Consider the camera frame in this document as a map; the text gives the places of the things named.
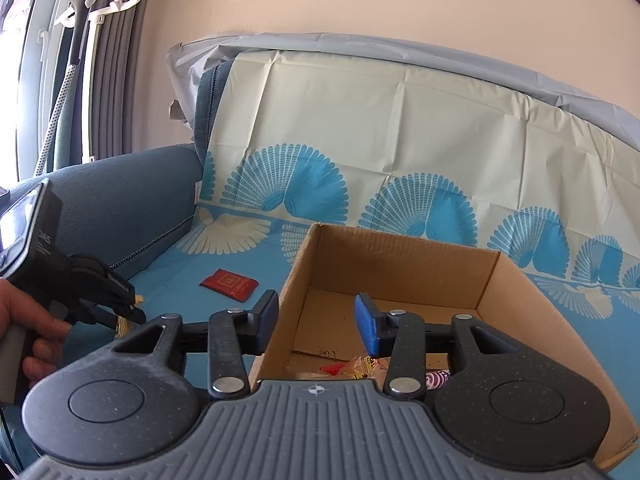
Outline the left hand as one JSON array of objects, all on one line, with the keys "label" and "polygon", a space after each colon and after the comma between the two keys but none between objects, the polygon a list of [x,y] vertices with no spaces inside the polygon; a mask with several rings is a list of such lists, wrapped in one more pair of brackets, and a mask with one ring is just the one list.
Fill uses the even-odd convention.
[{"label": "left hand", "polygon": [[63,344],[72,326],[55,318],[38,302],[2,278],[0,284],[1,337],[11,326],[20,326],[34,337],[22,359],[22,372],[32,388],[53,374],[63,357]]}]

